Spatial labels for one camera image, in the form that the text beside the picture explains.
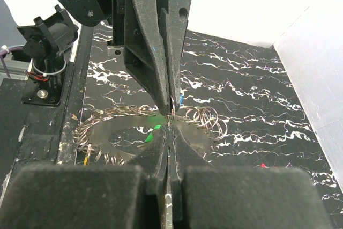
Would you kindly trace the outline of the key with green tag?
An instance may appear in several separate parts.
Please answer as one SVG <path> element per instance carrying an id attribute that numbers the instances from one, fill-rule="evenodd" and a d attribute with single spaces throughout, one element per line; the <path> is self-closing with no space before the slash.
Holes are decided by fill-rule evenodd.
<path id="1" fill-rule="evenodd" d="M 138 145 L 140 150 L 146 149 L 149 144 L 154 140 L 154 136 L 157 134 L 158 130 L 162 125 L 165 124 L 165 118 L 163 116 L 151 116 L 148 118 L 148 125 L 152 128 L 152 131 L 148 134 L 144 143 Z"/>

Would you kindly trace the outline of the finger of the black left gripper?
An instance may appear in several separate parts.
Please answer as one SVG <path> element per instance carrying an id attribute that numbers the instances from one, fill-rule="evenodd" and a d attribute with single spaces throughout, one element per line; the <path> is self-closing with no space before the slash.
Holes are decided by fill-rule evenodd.
<path id="1" fill-rule="evenodd" d="M 124 63 L 166 116 L 170 112 L 169 86 L 156 0 L 125 0 Z"/>
<path id="2" fill-rule="evenodd" d="M 166 52 L 170 107 L 180 107 L 180 62 L 188 26 L 191 0 L 166 0 L 160 12 L 160 32 Z"/>

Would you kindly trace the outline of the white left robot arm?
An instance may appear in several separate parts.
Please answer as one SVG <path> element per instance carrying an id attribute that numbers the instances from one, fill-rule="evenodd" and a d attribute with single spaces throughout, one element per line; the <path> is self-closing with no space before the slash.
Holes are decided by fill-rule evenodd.
<path id="1" fill-rule="evenodd" d="M 107 21 L 112 44 L 122 47 L 127 72 L 162 115 L 180 108 L 180 60 L 191 0 L 4 0 L 26 39 L 24 52 L 44 77 L 61 73 L 61 54 L 78 25 Z"/>

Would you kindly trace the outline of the black base board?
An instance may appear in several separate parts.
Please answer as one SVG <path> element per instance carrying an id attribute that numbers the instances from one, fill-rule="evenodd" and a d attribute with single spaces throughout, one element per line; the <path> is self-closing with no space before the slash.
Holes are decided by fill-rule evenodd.
<path id="1" fill-rule="evenodd" d="M 73 61 L 58 106 L 38 106 L 21 101 L 26 81 L 1 83 L 1 196 L 19 170 L 31 164 L 74 164 L 72 134 L 80 124 L 93 28 L 83 26 L 76 45 L 66 52 Z"/>

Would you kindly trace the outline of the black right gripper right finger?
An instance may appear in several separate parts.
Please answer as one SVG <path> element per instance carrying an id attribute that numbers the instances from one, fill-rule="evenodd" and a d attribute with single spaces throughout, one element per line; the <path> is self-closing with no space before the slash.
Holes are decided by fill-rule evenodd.
<path id="1" fill-rule="evenodd" d="M 210 165 L 180 129 L 169 133 L 175 228 L 330 228 L 309 175 L 298 168 Z"/>

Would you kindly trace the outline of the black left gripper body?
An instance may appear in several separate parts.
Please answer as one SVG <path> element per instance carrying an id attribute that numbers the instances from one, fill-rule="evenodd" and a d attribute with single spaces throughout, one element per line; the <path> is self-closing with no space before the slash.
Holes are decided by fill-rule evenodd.
<path id="1" fill-rule="evenodd" d="M 113 38 L 107 43 L 108 56 L 123 56 L 125 0 L 111 0 L 111 9 Z"/>

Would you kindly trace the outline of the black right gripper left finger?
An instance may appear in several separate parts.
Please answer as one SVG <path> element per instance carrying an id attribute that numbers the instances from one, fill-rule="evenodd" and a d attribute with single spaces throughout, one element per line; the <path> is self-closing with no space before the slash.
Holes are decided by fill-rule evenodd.
<path id="1" fill-rule="evenodd" d="M 129 163 L 27 165 L 1 205 L 1 228 L 160 228 L 168 130 Z"/>

